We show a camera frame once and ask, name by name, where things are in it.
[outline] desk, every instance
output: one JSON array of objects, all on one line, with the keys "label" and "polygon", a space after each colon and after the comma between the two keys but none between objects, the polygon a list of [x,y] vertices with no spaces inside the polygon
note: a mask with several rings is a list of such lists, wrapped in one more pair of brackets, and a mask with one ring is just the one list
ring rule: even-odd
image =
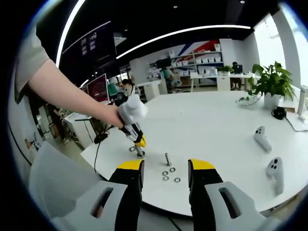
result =
[{"label": "desk", "polygon": [[[250,197],[258,211],[271,209],[295,196],[308,183],[308,133],[294,132],[286,119],[277,120],[261,109],[240,108],[235,101],[242,91],[213,91],[160,95],[149,101],[149,113],[140,122],[147,138],[142,200],[160,209],[191,216],[188,188],[188,159],[212,163],[224,181],[231,181]],[[254,140],[255,130],[264,125],[273,150],[266,154]],[[116,128],[98,150],[96,170],[109,179],[118,165],[137,159],[133,143]],[[90,145],[81,155],[92,166],[97,151]],[[164,153],[172,167],[169,171]],[[284,164],[284,192],[276,196],[265,169],[280,156]]]},{"label": "desk", "polygon": [[247,80],[254,76],[254,74],[242,75],[242,74],[232,74],[229,76],[207,76],[207,75],[199,75],[198,73],[191,73],[191,92],[193,92],[193,82],[194,79],[200,78],[216,78],[217,79],[217,89],[218,91],[231,90],[230,89],[230,78],[244,78],[244,87],[247,90]]},{"label": "desk", "polygon": [[87,148],[93,143],[96,136],[93,127],[90,123],[90,118],[87,115],[71,113],[64,119],[67,122],[68,128],[74,133],[83,148]]}]

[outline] ceiling light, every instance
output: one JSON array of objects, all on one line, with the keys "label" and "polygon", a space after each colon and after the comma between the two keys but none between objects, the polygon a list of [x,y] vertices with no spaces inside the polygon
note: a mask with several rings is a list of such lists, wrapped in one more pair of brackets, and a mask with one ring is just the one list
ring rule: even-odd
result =
[{"label": "ceiling light", "polygon": [[178,31],[175,31],[175,32],[171,32],[169,34],[165,34],[165,35],[161,35],[159,37],[156,37],[156,38],[153,38],[147,42],[144,42],[136,47],[133,47],[132,49],[124,52],[123,54],[119,55],[118,57],[116,57],[116,59],[119,59],[121,57],[123,57],[124,55],[144,46],[144,45],[147,45],[151,42],[154,42],[154,41],[157,41],[159,39],[163,39],[163,38],[166,38],[168,36],[171,36],[171,35],[176,35],[176,34],[179,34],[179,33],[183,33],[183,32],[187,32],[187,31],[192,31],[192,30],[200,30],[200,29],[209,29],[209,28],[240,28],[240,29],[250,29],[251,27],[250,26],[239,26],[239,25],[212,25],[212,26],[198,26],[198,27],[192,27],[192,28],[187,28],[187,29],[184,29],[184,30],[178,30]]},{"label": "ceiling light", "polygon": [[61,36],[61,39],[60,39],[60,43],[59,43],[59,47],[58,47],[58,52],[57,52],[57,58],[56,58],[56,66],[59,67],[59,63],[60,63],[60,57],[61,57],[61,52],[62,52],[62,49],[63,49],[63,45],[64,45],[64,41],[65,41],[65,38],[66,38],[66,35],[68,33],[68,30],[76,16],[76,14],[78,13],[79,9],[81,8],[82,4],[85,2],[86,0],[79,0],[76,5],[74,6],[71,14],[69,15],[68,17],[68,20],[65,24],[65,27],[63,29],[63,32],[62,32],[62,36]]},{"label": "ceiling light", "polygon": [[88,82],[88,79],[84,81],[83,84],[81,84],[80,88],[83,87],[83,85],[85,85],[87,82]]}]

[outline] computer monitor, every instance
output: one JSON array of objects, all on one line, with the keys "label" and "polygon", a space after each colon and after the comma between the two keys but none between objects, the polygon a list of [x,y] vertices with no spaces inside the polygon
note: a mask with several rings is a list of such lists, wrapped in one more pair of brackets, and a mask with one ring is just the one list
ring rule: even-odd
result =
[{"label": "computer monitor", "polygon": [[234,73],[235,74],[241,74],[243,73],[243,65],[233,65]]},{"label": "computer monitor", "polygon": [[87,87],[89,91],[89,96],[91,96],[93,99],[100,103],[110,103],[106,74],[103,74],[90,82]]},{"label": "computer monitor", "polygon": [[167,66],[171,66],[171,59],[166,58],[166,59],[161,59],[156,61],[156,66],[157,68],[163,68]]}]

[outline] metal bolt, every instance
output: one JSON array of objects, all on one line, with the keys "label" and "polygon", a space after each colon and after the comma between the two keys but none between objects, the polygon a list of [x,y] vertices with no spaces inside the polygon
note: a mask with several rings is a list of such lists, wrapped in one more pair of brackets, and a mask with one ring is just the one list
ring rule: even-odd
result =
[{"label": "metal bolt", "polygon": [[171,160],[169,159],[168,153],[165,153],[165,157],[167,160],[167,166],[171,166]]}]

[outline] human arm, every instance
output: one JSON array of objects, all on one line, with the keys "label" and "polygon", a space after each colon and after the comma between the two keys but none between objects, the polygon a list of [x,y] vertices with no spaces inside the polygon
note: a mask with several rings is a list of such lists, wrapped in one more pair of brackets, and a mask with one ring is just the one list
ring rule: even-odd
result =
[{"label": "human arm", "polygon": [[15,74],[15,100],[27,85],[45,101],[57,107],[89,115],[116,127],[123,127],[117,107],[104,105],[71,83],[49,59],[33,29],[24,40]]},{"label": "human arm", "polygon": [[101,104],[77,88],[50,59],[33,75],[28,85],[38,96],[57,107],[123,127],[116,106]]}]

